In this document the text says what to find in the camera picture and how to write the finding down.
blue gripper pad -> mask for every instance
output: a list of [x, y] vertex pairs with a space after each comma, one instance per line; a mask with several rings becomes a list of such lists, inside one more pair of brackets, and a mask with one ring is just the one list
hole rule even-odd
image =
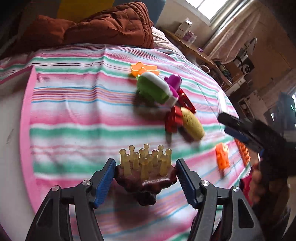
[[105, 166], [101, 171], [96, 171], [92, 176], [91, 181], [93, 182], [95, 191], [95, 199], [93, 202], [94, 208], [98, 208], [107, 196], [110, 185], [114, 178], [116, 162], [114, 159], [108, 159]]
[[176, 168], [178, 170], [177, 176], [187, 202], [192, 205], [194, 209], [198, 209], [203, 196], [200, 192], [199, 183], [201, 179], [199, 175], [191, 171], [183, 159], [178, 159], [176, 161]]
[[232, 129], [231, 127], [226, 126], [224, 131], [226, 134], [234, 137], [235, 139], [238, 139], [242, 143], [247, 143], [249, 141], [249, 139], [246, 136], [244, 136], [240, 132]]

metal screw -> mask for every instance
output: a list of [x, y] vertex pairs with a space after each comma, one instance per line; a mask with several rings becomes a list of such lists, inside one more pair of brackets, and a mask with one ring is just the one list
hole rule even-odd
[[55, 185], [55, 186], [52, 187], [52, 191], [55, 192], [55, 191], [57, 191], [57, 190], [59, 190], [59, 186]]
[[235, 192], [238, 192], [239, 191], [239, 187], [238, 186], [233, 186], [232, 187], [232, 190], [235, 191]]
[[83, 186], [88, 186], [90, 183], [91, 183], [90, 180], [84, 180], [84, 181], [82, 182], [82, 185], [83, 185]]
[[207, 180], [203, 180], [203, 181], [202, 181], [202, 185], [207, 187], [207, 186], [210, 185], [210, 182], [207, 181]]

window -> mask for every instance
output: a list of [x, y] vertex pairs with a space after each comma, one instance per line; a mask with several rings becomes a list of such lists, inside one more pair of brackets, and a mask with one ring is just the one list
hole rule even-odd
[[296, 93], [294, 95], [292, 95], [292, 98], [294, 99], [295, 102], [295, 106], [296, 106]]
[[174, 0], [211, 25], [218, 16], [225, 17], [240, 0]]

orange toy piece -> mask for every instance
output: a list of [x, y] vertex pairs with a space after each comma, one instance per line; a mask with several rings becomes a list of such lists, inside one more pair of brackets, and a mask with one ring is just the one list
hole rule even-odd
[[137, 77], [147, 71], [159, 75], [156, 65], [143, 64], [142, 62], [131, 64], [131, 73], [134, 77]]
[[248, 163], [251, 160], [248, 148], [243, 143], [241, 143], [238, 139], [234, 139], [234, 140], [235, 140], [235, 143], [237, 144], [237, 148], [239, 149], [239, 152], [242, 156], [242, 162], [244, 163], [245, 166], [248, 165]]
[[224, 170], [230, 167], [229, 160], [228, 160], [228, 153], [229, 153], [228, 145], [222, 142], [216, 145], [217, 164], [218, 164], [219, 170]]

purple toy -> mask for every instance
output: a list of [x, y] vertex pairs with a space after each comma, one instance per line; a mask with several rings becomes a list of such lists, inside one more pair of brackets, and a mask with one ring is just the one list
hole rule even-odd
[[178, 90], [182, 83], [182, 79], [179, 75], [173, 74], [169, 78], [165, 77], [164, 80], [171, 86], [173, 89]]
[[175, 98], [179, 99], [179, 95], [177, 93], [177, 91], [170, 85], [168, 85], [170, 87], [170, 91], [172, 91], [172, 94]]

